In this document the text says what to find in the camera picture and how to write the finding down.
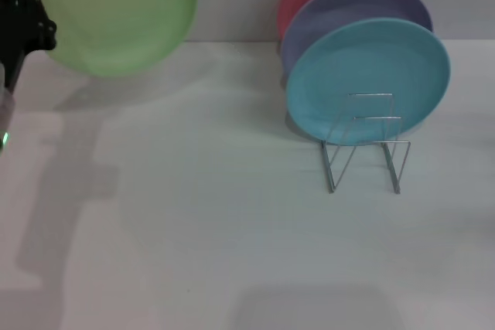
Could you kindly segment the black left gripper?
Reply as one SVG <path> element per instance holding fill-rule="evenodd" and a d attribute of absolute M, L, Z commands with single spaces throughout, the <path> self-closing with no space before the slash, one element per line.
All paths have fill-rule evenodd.
<path fill-rule="evenodd" d="M 41 0 L 1 0 L 1 64 L 4 86 L 14 90 L 24 59 L 56 47 L 56 23 Z"/>

